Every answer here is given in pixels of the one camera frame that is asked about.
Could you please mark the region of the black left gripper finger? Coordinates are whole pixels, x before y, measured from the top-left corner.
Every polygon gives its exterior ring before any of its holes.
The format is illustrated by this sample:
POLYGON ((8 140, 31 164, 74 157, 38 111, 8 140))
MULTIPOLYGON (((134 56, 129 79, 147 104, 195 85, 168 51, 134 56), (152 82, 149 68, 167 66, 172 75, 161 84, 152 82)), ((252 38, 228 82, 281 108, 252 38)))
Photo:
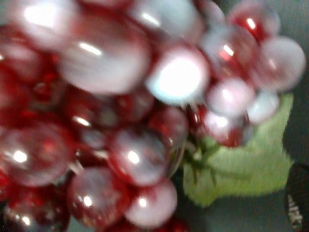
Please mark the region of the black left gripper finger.
POLYGON ((309 166, 294 163, 289 171, 284 206, 295 232, 309 230, 309 166))

